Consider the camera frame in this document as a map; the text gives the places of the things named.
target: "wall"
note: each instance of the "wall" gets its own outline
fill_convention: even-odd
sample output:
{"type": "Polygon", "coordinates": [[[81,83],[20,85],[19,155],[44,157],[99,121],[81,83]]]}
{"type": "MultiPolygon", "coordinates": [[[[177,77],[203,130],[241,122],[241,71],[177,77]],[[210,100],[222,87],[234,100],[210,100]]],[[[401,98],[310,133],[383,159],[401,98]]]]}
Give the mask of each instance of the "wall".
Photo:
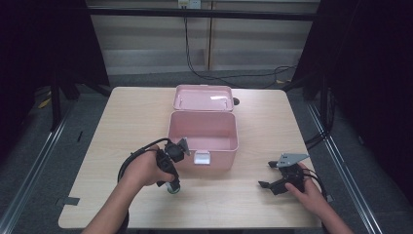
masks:
{"type": "MultiPolygon", "coordinates": [[[[89,0],[89,6],[177,8],[177,1],[89,0]]],[[[315,13],[311,1],[202,1],[202,9],[315,13]]],[[[182,18],[92,16],[109,75],[187,71],[182,18]]],[[[196,70],[273,69],[296,64],[311,22],[188,19],[196,70]]]]}

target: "pink lid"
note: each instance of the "pink lid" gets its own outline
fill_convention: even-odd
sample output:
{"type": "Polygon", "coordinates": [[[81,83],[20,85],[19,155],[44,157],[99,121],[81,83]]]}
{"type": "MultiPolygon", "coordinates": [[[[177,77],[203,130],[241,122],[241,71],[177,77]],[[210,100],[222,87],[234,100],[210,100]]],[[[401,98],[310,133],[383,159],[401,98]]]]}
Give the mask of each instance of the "pink lid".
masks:
{"type": "Polygon", "coordinates": [[[227,86],[179,85],[173,107],[176,110],[232,111],[234,100],[227,86]]]}

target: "gray carpet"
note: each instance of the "gray carpet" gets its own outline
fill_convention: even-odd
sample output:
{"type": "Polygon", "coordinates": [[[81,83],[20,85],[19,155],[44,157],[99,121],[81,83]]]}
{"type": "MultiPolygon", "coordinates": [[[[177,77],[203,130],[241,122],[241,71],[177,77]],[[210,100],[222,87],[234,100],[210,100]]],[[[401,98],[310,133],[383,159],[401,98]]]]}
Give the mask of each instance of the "gray carpet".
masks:
{"type": "MultiPolygon", "coordinates": [[[[221,71],[203,74],[229,76],[256,74],[257,71],[221,71]]],[[[260,71],[266,74],[272,71],[260,71]]],[[[279,74],[280,80],[290,77],[287,72],[279,74]]],[[[228,78],[227,82],[236,83],[244,88],[263,88],[274,82],[275,76],[228,78]]],[[[190,72],[169,74],[146,74],[110,77],[113,87],[149,86],[175,87],[179,84],[228,85],[219,80],[201,79],[190,72]]],[[[278,89],[282,84],[273,84],[270,89],[278,89]]],[[[27,204],[22,211],[13,233],[79,233],[79,230],[63,230],[57,225],[62,207],[56,200],[68,195],[83,157],[94,135],[94,130],[107,102],[107,97],[94,91],[79,87],[81,96],[67,118],[51,158],[46,164],[27,204]]],[[[303,100],[300,89],[287,93],[291,107],[297,119],[304,139],[314,136],[318,130],[308,110],[308,102],[303,100]]],[[[63,106],[68,105],[63,99],[63,106]]],[[[9,156],[6,164],[0,168],[0,212],[4,214],[10,202],[19,190],[31,165],[37,157],[49,134],[52,123],[51,107],[44,109],[33,107],[21,132],[21,138],[9,156]]],[[[411,233],[413,230],[413,209],[400,193],[393,181],[383,173],[368,148],[358,142],[357,133],[338,110],[332,136],[345,158],[363,196],[371,206],[384,233],[411,233]]],[[[344,218],[356,233],[368,233],[357,208],[347,192],[342,178],[323,142],[310,150],[314,166],[322,178],[327,192],[334,198],[331,205],[344,218]]],[[[322,229],[295,230],[295,233],[323,233],[322,229]]],[[[162,233],[180,233],[163,231],[162,233]]],[[[282,233],[278,230],[248,230],[247,233],[282,233]]]]}

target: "pink plastic box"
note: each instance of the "pink plastic box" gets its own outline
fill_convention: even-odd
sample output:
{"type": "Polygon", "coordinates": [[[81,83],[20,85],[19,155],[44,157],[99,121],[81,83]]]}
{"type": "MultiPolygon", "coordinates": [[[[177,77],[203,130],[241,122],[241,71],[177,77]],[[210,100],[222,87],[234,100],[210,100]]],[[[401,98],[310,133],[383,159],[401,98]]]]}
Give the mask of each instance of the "pink plastic box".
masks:
{"type": "Polygon", "coordinates": [[[231,169],[238,149],[237,122],[231,89],[181,85],[176,88],[169,138],[187,137],[191,156],[178,169],[231,169]]]}

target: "wooden table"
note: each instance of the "wooden table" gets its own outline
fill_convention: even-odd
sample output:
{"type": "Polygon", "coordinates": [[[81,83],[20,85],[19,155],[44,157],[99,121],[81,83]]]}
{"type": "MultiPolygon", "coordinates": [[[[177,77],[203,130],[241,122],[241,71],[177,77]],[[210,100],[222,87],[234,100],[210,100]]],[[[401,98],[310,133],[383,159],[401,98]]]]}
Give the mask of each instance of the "wooden table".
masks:
{"type": "MultiPolygon", "coordinates": [[[[289,193],[274,196],[258,180],[281,178],[268,162],[282,153],[307,153],[286,94],[273,90],[232,91],[239,149],[230,171],[179,172],[181,190],[143,188],[130,208],[130,228],[303,228],[320,227],[289,193]]],[[[84,228],[116,185],[132,151],[168,135],[172,88],[116,88],[108,100],[89,150],[59,218],[62,228],[84,228]]],[[[303,161],[313,169],[310,158],[303,161]]]]}

